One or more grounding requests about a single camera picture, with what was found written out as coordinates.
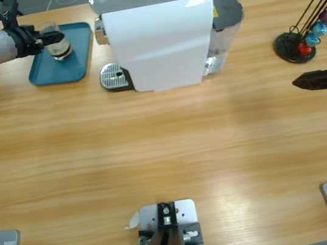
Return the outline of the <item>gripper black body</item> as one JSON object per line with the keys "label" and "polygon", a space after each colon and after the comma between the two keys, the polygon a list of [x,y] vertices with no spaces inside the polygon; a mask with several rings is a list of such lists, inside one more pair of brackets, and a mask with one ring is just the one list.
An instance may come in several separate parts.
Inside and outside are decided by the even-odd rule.
{"label": "gripper black body", "polygon": [[7,29],[8,35],[15,42],[17,51],[16,58],[37,55],[42,52],[44,46],[39,43],[40,33],[33,25],[22,25]]}

